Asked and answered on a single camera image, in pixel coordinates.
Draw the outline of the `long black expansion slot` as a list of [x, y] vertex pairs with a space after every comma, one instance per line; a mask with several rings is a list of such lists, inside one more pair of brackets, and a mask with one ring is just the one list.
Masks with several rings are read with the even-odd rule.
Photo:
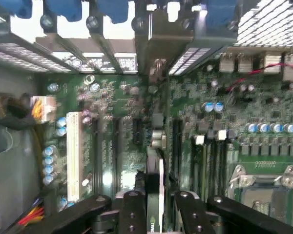
[[112, 120], [112, 172], [113, 172], [113, 192], [116, 194], [120, 190], [121, 172], [121, 124], [120, 117], [114, 117]]
[[100, 118], [92, 118], [92, 181], [94, 194], [102, 194], [102, 156], [100, 138]]
[[181, 171], [182, 133], [183, 121], [179, 118], [174, 118], [172, 127], [172, 169], [176, 178], [179, 178]]

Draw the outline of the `CPU socket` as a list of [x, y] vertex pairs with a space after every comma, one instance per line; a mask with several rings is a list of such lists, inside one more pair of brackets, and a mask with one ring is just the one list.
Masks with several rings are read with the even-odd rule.
[[236, 165], [226, 196], [293, 226], [293, 165], [280, 172], [248, 172]]

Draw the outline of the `short black expansion slot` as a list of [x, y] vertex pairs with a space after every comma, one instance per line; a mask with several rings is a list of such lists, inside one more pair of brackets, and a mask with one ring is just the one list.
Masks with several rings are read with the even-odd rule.
[[143, 122], [141, 118], [134, 118], [132, 120], [132, 134], [133, 143], [142, 144], [143, 142]]

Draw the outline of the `white expansion slot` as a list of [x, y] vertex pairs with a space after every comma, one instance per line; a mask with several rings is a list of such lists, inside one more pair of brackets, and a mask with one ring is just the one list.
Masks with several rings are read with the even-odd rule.
[[66, 114], [67, 199], [76, 202], [82, 196], [83, 132], [80, 112]]

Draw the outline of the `green motherboard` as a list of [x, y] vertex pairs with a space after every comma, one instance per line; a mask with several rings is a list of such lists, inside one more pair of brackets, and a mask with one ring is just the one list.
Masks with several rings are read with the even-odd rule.
[[[280, 172], [293, 163], [293, 54], [221, 54], [184, 77], [171, 77], [170, 112], [183, 121], [181, 189], [206, 196], [207, 148], [213, 139], [209, 195], [215, 192], [216, 137], [227, 130], [232, 144], [231, 170], [242, 163], [248, 172]], [[51, 77], [46, 88], [56, 99], [56, 121], [46, 130], [47, 152], [54, 148], [59, 182], [56, 200], [63, 210], [67, 199], [66, 114], [80, 112], [83, 136], [82, 196], [93, 191], [92, 118], [100, 118], [103, 194], [113, 196], [112, 120], [121, 124], [121, 183], [119, 191], [134, 187], [146, 170], [150, 122], [147, 79], [137, 76]], [[143, 122], [143, 142], [133, 143], [132, 120]]]

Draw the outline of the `white power connector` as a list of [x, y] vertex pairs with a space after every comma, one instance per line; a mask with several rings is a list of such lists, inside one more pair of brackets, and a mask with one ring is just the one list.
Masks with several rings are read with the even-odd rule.
[[54, 122], [56, 119], [56, 99], [51, 96], [32, 96], [30, 99], [32, 116], [39, 124]]

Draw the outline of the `open black PC case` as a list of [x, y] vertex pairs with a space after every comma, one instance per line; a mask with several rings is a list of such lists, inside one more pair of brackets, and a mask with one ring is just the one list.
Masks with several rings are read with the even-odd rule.
[[[0, 64], [0, 234], [42, 234], [42, 222], [47, 218], [92, 196], [107, 196], [92, 193], [63, 210], [58, 209], [59, 182], [51, 176], [57, 165], [48, 160], [58, 149], [46, 151], [46, 130], [55, 121], [37, 123], [31, 113], [30, 99], [50, 96], [46, 84], [56, 75], [146, 78], [138, 71], [132, 26], [138, 12], [167, 9], [176, 13], [185, 9], [195, 15], [194, 37], [183, 53], [192, 47], [210, 50], [182, 74], [171, 77], [189, 75], [221, 54], [293, 54], [293, 0], [236, 0], [233, 19], [218, 27], [206, 26], [206, 0], [128, 0], [128, 19], [118, 24], [99, 11], [96, 0], [81, 1], [82, 19], [77, 22], [68, 22], [52, 13], [44, 0], [32, 0], [30, 19], [10, 15], [0, 7], [0, 50], [49, 70], [34, 73]], [[44, 57], [33, 45], [36, 37], [49, 34], [62, 38], [58, 42], [71, 52], [64, 60], [76, 67], [78, 73], [71, 73]], [[126, 192], [141, 192], [147, 221], [146, 172], [136, 174], [133, 189], [107, 197], [115, 208], [115, 199]], [[203, 198], [179, 185], [175, 193], [178, 191], [196, 193], [204, 203], [214, 196]], [[146, 230], [146, 234], [183, 234], [175, 229], [174, 196], [173, 202], [174, 225], [161, 233]]]

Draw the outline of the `perforated metal slot cover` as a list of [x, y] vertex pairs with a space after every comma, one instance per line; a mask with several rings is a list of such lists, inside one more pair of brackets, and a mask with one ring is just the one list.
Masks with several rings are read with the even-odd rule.
[[64, 60], [65, 55], [71, 55], [71, 52], [58, 42], [59, 39], [62, 38], [57, 34], [49, 34], [45, 37], [36, 37], [33, 45], [44, 57], [67, 68], [71, 73], [78, 73], [79, 70], [76, 67]]
[[36, 65], [30, 61], [17, 58], [14, 55], [10, 55], [0, 50], [0, 64], [11, 65], [15, 68], [23, 69], [34, 73], [48, 72], [47, 68]]
[[183, 55], [180, 56], [180, 58], [170, 69], [169, 75], [177, 76], [182, 74], [209, 50], [210, 48], [189, 48], [186, 52], [183, 53]]

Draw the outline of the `blue slot clip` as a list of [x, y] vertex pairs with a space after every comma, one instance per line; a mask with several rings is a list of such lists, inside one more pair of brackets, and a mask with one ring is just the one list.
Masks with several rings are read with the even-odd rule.
[[110, 17], [113, 24], [128, 19], [128, 0], [96, 0], [99, 11]]
[[30, 19], [32, 17], [32, 0], [0, 0], [0, 7], [10, 15], [20, 19]]
[[206, 26], [218, 27], [230, 22], [235, 14], [236, 0], [206, 0]]
[[81, 0], [44, 0], [49, 10], [57, 16], [63, 16], [68, 22], [82, 19]]

